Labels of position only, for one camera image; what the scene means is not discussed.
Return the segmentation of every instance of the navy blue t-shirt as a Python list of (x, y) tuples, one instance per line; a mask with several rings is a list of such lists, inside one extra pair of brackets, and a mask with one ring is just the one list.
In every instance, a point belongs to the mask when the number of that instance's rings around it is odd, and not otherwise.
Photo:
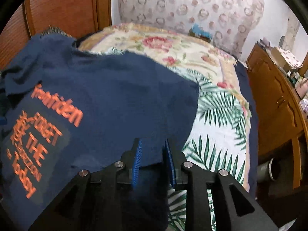
[(150, 58), (99, 56), (75, 39), (34, 36), (0, 79), (2, 206), (27, 230), (82, 169), (99, 171), (149, 138), (141, 166), (160, 163), (166, 138), (179, 149), (191, 131), (199, 88)]

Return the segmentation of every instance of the wooden dresser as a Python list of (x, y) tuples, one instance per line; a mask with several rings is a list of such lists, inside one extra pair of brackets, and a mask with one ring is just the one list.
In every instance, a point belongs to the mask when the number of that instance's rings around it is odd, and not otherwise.
[(290, 143), (293, 151), (293, 188), (303, 180), (307, 156), (307, 117), (296, 91), (272, 59), (258, 44), (248, 60), (248, 76), (259, 117), (259, 157), (270, 157)]

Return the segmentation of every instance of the metal pin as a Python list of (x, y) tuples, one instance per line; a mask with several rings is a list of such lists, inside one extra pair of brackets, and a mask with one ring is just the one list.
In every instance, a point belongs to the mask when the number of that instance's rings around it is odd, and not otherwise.
[(219, 170), (219, 173), (220, 173), (222, 176), (227, 176), (229, 172), (228, 172), (227, 170), (225, 170), (225, 169), (221, 169), (221, 170)]
[(115, 162), (115, 167), (123, 167), (124, 163), (121, 161)]
[(190, 168), (190, 167), (193, 166), (192, 163), (191, 163), (190, 161), (185, 161), (185, 162), (183, 163), (183, 165), (184, 165), (184, 167), (187, 167), (187, 168)]
[(79, 172), (79, 175), (80, 175), (81, 177), (85, 177), (87, 174), (88, 174), (88, 171), (85, 170), (85, 169), (83, 169), (83, 170), (81, 170), (81, 171)]

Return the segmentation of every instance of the bed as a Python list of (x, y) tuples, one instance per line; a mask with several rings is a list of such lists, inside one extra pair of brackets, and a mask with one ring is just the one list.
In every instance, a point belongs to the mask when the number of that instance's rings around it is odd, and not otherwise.
[[(201, 168), (227, 169), (254, 197), (258, 121), (251, 91), (246, 89), (247, 74), (233, 56), (174, 31), (134, 23), (108, 27), (110, 0), (25, 0), (0, 35), (1, 69), (31, 36), (50, 24), (80, 38), (77, 47), (81, 51), (132, 51), (198, 83), (198, 113), (182, 151)], [(212, 229), (216, 230), (210, 191), (208, 195)], [(184, 230), (186, 192), (170, 189), (168, 202), (170, 228)]]

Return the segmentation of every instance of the orange printed text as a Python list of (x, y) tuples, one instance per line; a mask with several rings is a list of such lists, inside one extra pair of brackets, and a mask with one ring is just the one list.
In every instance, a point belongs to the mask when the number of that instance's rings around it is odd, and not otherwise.
[(11, 160), (12, 159), (12, 155), (10, 150), (7, 148), (7, 157)]
[(34, 124), (35, 129), (40, 132), (42, 137), (46, 139), (48, 143), (51, 143), (53, 146), (56, 145), (58, 136), (62, 136), (62, 133), (56, 128), (55, 125), (47, 122), (47, 120), (36, 113), (34, 117), (28, 118), (27, 122)]
[(59, 98), (57, 93), (51, 95), (49, 91), (45, 92), (41, 88), (41, 84), (36, 85), (31, 97), (38, 98), (47, 108), (56, 111), (59, 115), (67, 118), (70, 123), (74, 123), (78, 127), (84, 114), (72, 105), (73, 101), (71, 99), (65, 101), (62, 96)]
[(14, 159), (14, 162), (13, 162), (13, 169), (14, 169), (15, 174), (17, 174), (19, 176), (19, 180), (23, 184), (23, 187), (28, 192), (26, 196), (29, 199), (34, 194), (34, 192), (36, 191), (36, 188), (33, 187), (29, 177), (27, 177), (28, 169), (25, 168), (24, 170), (22, 170), (20, 168), (18, 160), (19, 160), (19, 155), (15, 151), (15, 159)]
[(31, 134), (31, 132), (29, 132), (29, 139), (26, 148), (29, 149), (29, 153), (32, 153), (34, 151), (33, 158), (35, 159), (36, 163), (41, 167), (42, 164), (39, 160), (41, 158), (44, 160), (45, 157), (43, 153), (48, 154), (48, 151), (42, 144), (38, 143), (38, 140)]
[(18, 151), (20, 158), (24, 162), (24, 165), (30, 170), (31, 174), (33, 174), (35, 179), (39, 182), (41, 180), (42, 174), (39, 172), (37, 167), (33, 164), (33, 162), (27, 156), (26, 151), (23, 149), (20, 143), (19, 144), (15, 143), (15, 146), (16, 146), (16, 149)]

